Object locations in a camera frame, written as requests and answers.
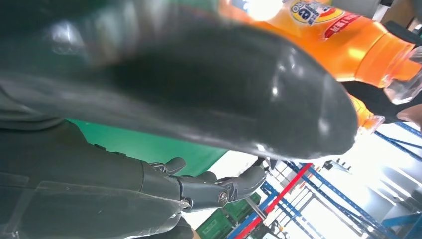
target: bright light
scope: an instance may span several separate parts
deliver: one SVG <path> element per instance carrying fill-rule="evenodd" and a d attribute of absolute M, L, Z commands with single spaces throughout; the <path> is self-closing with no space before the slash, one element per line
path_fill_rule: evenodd
<path fill-rule="evenodd" d="M 258 148 L 258 150 L 259 151 L 261 151 L 261 152 L 265 152 L 265 148 L 264 148 L 264 146 L 262 146 L 262 145 L 260 145 L 260 144 L 256 144 L 256 147 Z"/>
<path fill-rule="evenodd" d="M 345 81 L 355 81 L 357 80 L 355 77 L 337 77 L 337 81 L 345 82 Z"/>
<path fill-rule="evenodd" d="M 366 51 L 362 51 L 356 48 L 349 48 L 348 51 L 351 57 L 356 58 L 358 60 L 363 59 L 366 55 Z"/>
<path fill-rule="evenodd" d="M 326 136 L 329 133 L 330 125 L 324 118 L 320 118 L 318 120 L 318 127 L 322 135 Z"/>
<path fill-rule="evenodd" d="M 273 87 L 273 95 L 278 96 L 278 89 L 277 87 Z"/>
<path fill-rule="evenodd" d="M 281 0 L 248 0 L 248 14 L 256 21 L 268 21 L 274 18 L 281 8 Z"/>

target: orange juice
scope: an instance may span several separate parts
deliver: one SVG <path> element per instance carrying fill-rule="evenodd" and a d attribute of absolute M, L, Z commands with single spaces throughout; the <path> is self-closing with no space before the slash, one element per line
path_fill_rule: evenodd
<path fill-rule="evenodd" d="M 338 81 L 361 81 L 395 104 L 422 89 L 422 50 L 363 16 L 320 3 L 328 0 L 221 0 L 225 17 L 289 39 L 322 64 Z"/>

